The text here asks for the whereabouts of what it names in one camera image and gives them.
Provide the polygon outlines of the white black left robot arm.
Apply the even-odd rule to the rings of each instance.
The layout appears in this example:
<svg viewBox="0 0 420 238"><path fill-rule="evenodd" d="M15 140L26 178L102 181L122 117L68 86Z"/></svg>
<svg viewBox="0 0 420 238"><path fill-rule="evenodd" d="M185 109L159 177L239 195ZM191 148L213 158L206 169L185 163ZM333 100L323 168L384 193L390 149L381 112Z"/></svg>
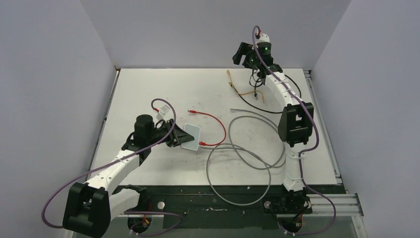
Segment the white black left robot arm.
<svg viewBox="0 0 420 238"><path fill-rule="evenodd" d="M63 216L63 228L92 238L102 237L111 221L131 209L143 213L148 206L138 186L121 182L141 166L151 148L161 143L176 147L194 141L194 136L181 129L173 119L157 127L151 115L139 115L134 131L127 137L111 166L84 183L76 182L68 193Z"/></svg>

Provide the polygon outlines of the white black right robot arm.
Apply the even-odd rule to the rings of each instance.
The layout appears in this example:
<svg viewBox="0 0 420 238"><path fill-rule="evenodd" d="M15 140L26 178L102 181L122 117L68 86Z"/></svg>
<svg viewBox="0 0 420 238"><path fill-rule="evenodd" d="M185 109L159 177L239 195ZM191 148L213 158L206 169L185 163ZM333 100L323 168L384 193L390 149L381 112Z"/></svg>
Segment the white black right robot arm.
<svg viewBox="0 0 420 238"><path fill-rule="evenodd" d="M314 107L299 97L280 66L273 63L271 43L257 43L257 50L252 44L241 42L232 60L235 65L257 70L263 84L283 106L277 127L279 137L285 143L283 186L288 191L300 191L305 186L302 183L298 154L305 149L312 135Z"/></svg>

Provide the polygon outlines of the white network switch box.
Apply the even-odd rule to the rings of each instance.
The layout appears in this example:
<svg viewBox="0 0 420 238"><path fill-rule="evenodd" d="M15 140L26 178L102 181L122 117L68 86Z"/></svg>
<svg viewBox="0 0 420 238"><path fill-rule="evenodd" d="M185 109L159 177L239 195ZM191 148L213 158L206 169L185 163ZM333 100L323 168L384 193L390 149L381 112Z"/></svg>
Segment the white network switch box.
<svg viewBox="0 0 420 238"><path fill-rule="evenodd" d="M181 147L183 149L197 151L199 148L201 128L199 126L186 123L184 124L183 130L189 134L190 137L186 142L181 144Z"/></svg>

